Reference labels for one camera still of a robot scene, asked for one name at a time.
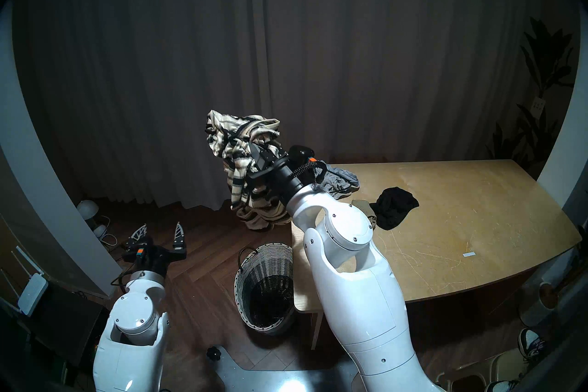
black and white striped blanket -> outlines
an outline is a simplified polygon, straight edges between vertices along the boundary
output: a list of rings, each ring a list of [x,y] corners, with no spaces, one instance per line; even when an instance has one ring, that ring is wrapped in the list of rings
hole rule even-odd
[[[280,122],[265,119],[260,115],[235,117],[223,115],[215,110],[208,113],[206,132],[208,145],[215,156],[223,159],[227,184],[231,190],[231,209],[245,222],[249,229],[259,230],[274,224],[287,224],[291,221],[286,207],[273,197],[266,200],[268,189],[265,186],[248,188],[245,176],[250,170],[259,169],[251,157],[249,143],[263,146],[277,156],[279,146],[276,138]]]

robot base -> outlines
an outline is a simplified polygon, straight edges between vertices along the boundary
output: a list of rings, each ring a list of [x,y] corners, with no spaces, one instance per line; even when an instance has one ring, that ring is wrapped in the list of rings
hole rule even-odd
[[[357,375],[357,367],[345,356],[329,370],[300,371],[252,371],[239,367],[222,346],[219,360],[209,362],[225,384],[226,391],[253,392],[352,392],[351,382]]]

white lamp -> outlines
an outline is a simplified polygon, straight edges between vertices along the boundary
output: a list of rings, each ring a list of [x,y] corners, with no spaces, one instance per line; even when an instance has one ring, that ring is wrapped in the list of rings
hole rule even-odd
[[[82,218],[84,218],[89,228],[92,229],[94,235],[99,239],[103,238],[106,233],[106,226],[98,223],[94,219],[94,216],[98,213],[98,204],[93,200],[82,200],[82,202],[78,204],[78,212]]]

laundry basket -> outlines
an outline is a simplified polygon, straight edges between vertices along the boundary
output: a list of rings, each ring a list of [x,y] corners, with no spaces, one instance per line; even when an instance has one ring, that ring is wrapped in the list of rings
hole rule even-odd
[[[241,263],[247,249],[253,251]],[[295,318],[292,248],[283,243],[246,247],[237,261],[235,302],[243,321],[267,335],[284,332]]]

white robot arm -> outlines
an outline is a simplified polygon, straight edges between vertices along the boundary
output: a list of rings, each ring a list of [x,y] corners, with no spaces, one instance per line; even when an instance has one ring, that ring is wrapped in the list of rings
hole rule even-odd
[[[308,164],[312,163],[308,161],[313,154],[310,149],[298,147],[294,153],[291,149],[290,156],[272,162],[262,149],[251,146],[257,165],[265,172],[265,183],[305,233],[305,253],[325,316],[357,365],[366,390],[443,390],[427,378],[415,355],[402,291],[372,241],[372,226],[365,214],[310,183],[315,179],[315,166]],[[316,226],[321,210],[325,217]],[[352,256],[355,272],[338,272],[336,267]]]
[[[169,263],[185,259],[186,248],[179,223],[172,250],[154,246],[146,234],[143,225],[126,244],[123,258],[134,263],[133,270],[96,349],[93,378],[98,392],[159,391],[169,319],[167,313],[158,313],[157,305],[165,297]]]

